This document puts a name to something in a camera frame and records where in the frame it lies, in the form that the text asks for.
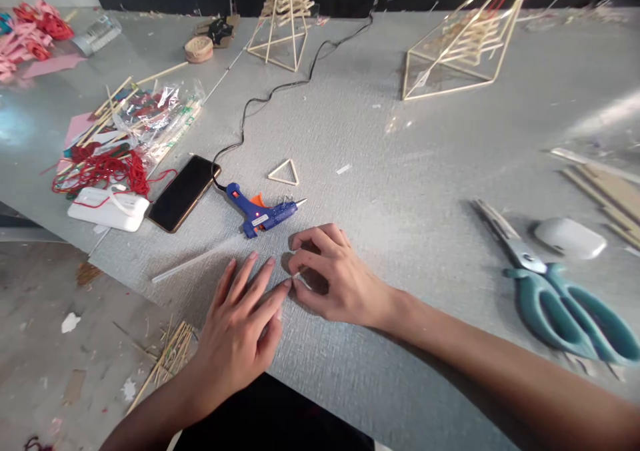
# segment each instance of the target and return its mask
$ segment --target scissors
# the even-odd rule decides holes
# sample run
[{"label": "scissors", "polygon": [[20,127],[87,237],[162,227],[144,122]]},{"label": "scissors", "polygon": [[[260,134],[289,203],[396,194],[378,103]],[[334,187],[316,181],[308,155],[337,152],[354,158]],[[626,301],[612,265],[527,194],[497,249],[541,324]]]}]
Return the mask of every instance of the scissors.
[{"label": "scissors", "polygon": [[563,279],[564,266],[545,264],[489,204],[481,199],[473,203],[516,265],[505,275],[518,281],[523,321],[544,342],[590,360],[640,364],[638,339],[620,316],[585,288]]}]

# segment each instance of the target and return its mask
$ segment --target wooden spool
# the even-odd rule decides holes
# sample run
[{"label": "wooden spool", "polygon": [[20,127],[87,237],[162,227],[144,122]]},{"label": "wooden spool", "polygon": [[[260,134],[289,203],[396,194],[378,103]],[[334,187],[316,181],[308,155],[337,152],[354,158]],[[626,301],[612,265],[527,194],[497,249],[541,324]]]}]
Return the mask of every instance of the wooden spool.
[{"label": "wooden spool", "polygon": [[200,64],[213,56],[213,41],[208,36],[196,36],[185,44],[185,55],[191,63]]}]

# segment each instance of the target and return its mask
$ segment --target concrete floor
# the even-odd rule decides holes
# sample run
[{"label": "concrete floor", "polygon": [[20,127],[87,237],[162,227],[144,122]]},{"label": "concrete floor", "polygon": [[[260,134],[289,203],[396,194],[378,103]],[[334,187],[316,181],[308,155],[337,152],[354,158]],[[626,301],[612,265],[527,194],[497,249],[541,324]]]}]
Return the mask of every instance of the concrete floor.
[{"label": "concrete floor", "polygon": [[[79,287],[75,274],[86,260],[67,244],[0,243],[2,449],[22,449],[38,435],[57,451],[97,450],[129,407],[127,379],[137,392],[154,365],[131,340],[158,354],[169,311],[106,275]],[[69,312],[81,321],[62,334]],[[74,369],[86,378],[80,399],[65,406]]]}]

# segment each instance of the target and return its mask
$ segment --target hand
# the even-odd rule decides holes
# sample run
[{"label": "hand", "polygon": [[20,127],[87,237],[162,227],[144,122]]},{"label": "hand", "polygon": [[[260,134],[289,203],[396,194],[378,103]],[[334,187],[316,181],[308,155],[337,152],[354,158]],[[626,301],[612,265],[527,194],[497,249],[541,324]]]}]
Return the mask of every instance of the hand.
[{"label": "hand", "polygon": [[[320,254],[301,250],[312,242]],[[351,249],[347,234],[335,224],[324,224],[293,236],[289,262],[298,300],[329,321],[380,328],[391,309],[393,288],[381,281]],[[295,279],[304,267],[319,272],[329,282],[329,293],[318,294]]]},{"label": "hand", "polygon": [[291,280],[280,283],[254,309],[273,272],[269,258],[244,292],[257,259],[252,252],[231,283],[235,260],[227,264],[213,296],[207,321],[194,357],[185,366],[183,381],[193,395],[191,405],[199,419],[208,416],[232,394],[246,388],[267,370],[282,336],[281,304]]}]

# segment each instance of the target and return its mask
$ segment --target black pants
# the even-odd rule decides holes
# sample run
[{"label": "black pants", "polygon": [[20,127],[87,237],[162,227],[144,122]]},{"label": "black pants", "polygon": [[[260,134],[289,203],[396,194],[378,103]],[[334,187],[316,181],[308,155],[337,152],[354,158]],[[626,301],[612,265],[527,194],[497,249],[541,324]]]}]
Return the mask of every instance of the black pants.
[{"label": "black pants", "polygon": [[185,429],[175,451],[372,451],[373,440],[280,381],[263,374]]}]

